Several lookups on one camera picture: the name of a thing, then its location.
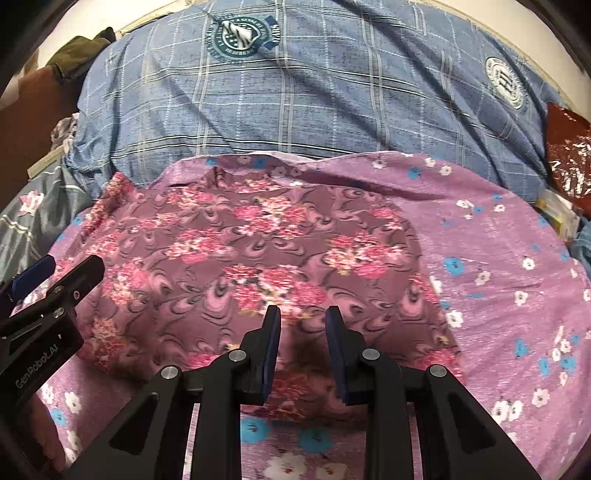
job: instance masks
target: black clamp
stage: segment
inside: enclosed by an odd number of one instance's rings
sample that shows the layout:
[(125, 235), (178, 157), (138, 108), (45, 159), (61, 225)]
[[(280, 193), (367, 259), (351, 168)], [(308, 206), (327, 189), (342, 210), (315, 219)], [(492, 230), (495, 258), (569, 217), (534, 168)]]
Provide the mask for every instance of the black clamp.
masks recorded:
[(326, 312), (337, 395), (367, 404), (365, 480), (413, 480), (407, 402), (414, 403), (424, 480), (540, 480), (513, 441), (442, 365), (401, 367)]
[(281, 312), (208, 367), (167, 366), (124, 407), (64, 475), (66, 480), (182, 478), (193, 406), (200, 403), (191, 480), (242, 478), (240, 405), (263, 405), (271, 392)]

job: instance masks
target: olive green cloth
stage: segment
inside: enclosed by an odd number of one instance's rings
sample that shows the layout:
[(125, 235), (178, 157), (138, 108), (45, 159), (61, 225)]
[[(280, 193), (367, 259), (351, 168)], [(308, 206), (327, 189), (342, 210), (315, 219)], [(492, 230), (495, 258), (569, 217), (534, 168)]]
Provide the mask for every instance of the olive green cloth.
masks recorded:
[(109, 31), (112, 32), (112, 29), (102, 31), (92, 40), (74, 37), (60, 48), (47, 62), (56, 78), (60, 81), (73, 80), (85, 75), (92, 60), (114, 41), (115, 37), (113, 35), (111, 38)]

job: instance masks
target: black gripper frame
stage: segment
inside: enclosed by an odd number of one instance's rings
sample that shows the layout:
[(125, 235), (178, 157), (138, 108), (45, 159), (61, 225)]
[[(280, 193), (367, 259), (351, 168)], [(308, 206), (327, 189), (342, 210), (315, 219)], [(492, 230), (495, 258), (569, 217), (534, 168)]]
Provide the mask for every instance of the black gripper frame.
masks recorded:
[(326, 311), (337, 395), (367, 404), (365, 480), (414, 480), (407, 402), (414, 404), (424, 480), (540, 480), (488, 412), (442, 365), (401, 367), (367, 348), (338, 307)]
[(240, 404), (263, 405), (275, 372), (281, 312), (208, 367), (160, 370), (66, 471), (66, 480), (181, 480), (200, 403), (191, 480), (241, 480)]
[(105, 273), (91, 255), (58, 280), (45, 298), (10, 316), (14, 307), (55, 270), (46, 256), (0, 286), (0, 465), (6, 478), (57, 478), (22, 423), (23, 409), (39, 388), (83, 344), (74, 307)]

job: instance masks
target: pink floral fabric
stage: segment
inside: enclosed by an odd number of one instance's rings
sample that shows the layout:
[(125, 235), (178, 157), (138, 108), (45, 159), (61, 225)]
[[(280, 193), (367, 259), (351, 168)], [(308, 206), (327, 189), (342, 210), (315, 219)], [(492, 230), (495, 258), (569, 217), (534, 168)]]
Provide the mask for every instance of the pink floral fabric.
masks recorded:
[(338, 305), (368, 343), (403, 364), (433, 358), (460, 375), (456, 343), (416, 233), (388, 198), (351, 187), (283, 186), (212, 168), (197, 183), (142, 190), (116, 174), (58, 260), (89, 254), (103, 282), (78, 305), (79, 355), (147, 380), (202, 367), (281, 309), (269, 402), (249, 413), (303, 420), (351, 414), (336, 398), (324, 312)]

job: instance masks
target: white flower print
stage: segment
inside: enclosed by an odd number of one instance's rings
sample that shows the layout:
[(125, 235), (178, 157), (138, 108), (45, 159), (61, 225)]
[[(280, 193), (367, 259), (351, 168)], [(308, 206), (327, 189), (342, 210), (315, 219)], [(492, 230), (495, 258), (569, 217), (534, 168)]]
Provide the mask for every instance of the white flower print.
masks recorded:
[(429, 277), (429, 282), (431, 282), (431, 286), (437, 295), (441, 295), (441, 281), (436, 279), (435, 277)]
[(76, 461), (78, 454), (71, 448), (64, 448), (64, 452), (66, 453), (67, 465), (70, 466)]
[(489, 271), (483, 270), (478, 274), (474, 283), (478, 286), (484, 285), (491, 279), (491, 273)]
[(531, 404), (535, 407), (543, 407), (544, 405), (546, 405), (548, 403), (548, 400), (550, 399), (550, 393), (548, 393), (548, 389), (541, 389), (538, 388), (535, 392), (534, 392), (534, 396), (531, 399)]
[(499, 425), (503, 423), (509, 415), (509, 403), (506, 400), (499, 400), (492, 407), (491, 417)]
[(515, 305), (521, 307), (527, 301), (528, 294), (526, 291), (517, 290), (515, 292)]
[(452, 168), (449, 165), (444, 165), (441, 167), (441, 170), (439, 170), (439, 175), (443, 175), (444, 177), (447, 177), (451, 173), (452, 173)]
[(73, 430), (68, 430), (66, 432), (68, 435), (68, 442), (72, 445), (72, 448), (75, 452), (80, 453), (82, 451), (82, 442), (78, 438), (78, 435)]
[(470, 200), (458, 200), (456, 205), (460, 208), (474, 208), (474, 204)]
[(533, 270), (535, 268), (535, 262), (531, 258), (524, 258), (521, 265), (526, 270)]
[(66, 398), (66, 405), (68, 405), (70, 411), (72, 413), (80, 413), (82, 410), (82, 405), (80, 405), (80, 399), (78, 398), (78, 395), (76, 395), (74, 392), (66, 392), (64, 393), (64, 396)]
[(49, 383), (44, 383), (41, 386), (41, 399), (47, 404), (51, 405), (53, 403), (53, 387)]
[(521, 400), (517, 400), (509, 408), (509, 421), (517, 420), (520, 417), (522, 411), (523, 403)]
[(316, 469), (318, 480), (343, 480), (347, 466), (344, 463), (326, 463)]
[(374, 166), (374, 168), (385, 168), (386, 162), (384, 160), (380, 160), (379, 158), (377, 160), (374, 160), (372, 162), (372, 165)]
[(566, 338), (563, 338), (560, 341), (560, 351), (562, 353), (570, 353), (570, 351), (572, 349), (573, 349), (573, 346), (570, 344), (570, 342)]
[(271, 177), (278, 179), (279, 177), (285, 177), (287, 175), (287, 169), (285, 167), (275, 167), (271, 171)]
[(271, 457), (267, 460), (267, 465), (263, 473), (272, 480), (298, 480), (306, 472), (304, 456), (291, 452), (280, 457)]
[(452, 328), (459, 328), (464, 323), (464, 317), (462, 312), (458, 312), (457, 310), (452, 310), (445, 314), (445, 319), (447, 320), (447, 324)]
[(552, 360), (554, 360), (555, 362), (560, 362), (561, 357), (562, 357), (562, 354), (560, 353), (560, 350), (558, 350), (557, 348), (554, 348), (552, 350)]
[(564, 325), (561, 325), (560, 327), (558, 327), (558, 332), (556, 332), (556, 336), (554, 337), (554, 344), (556, 345), (560, 339), (562, 338), (562, 336), (564, 335)]

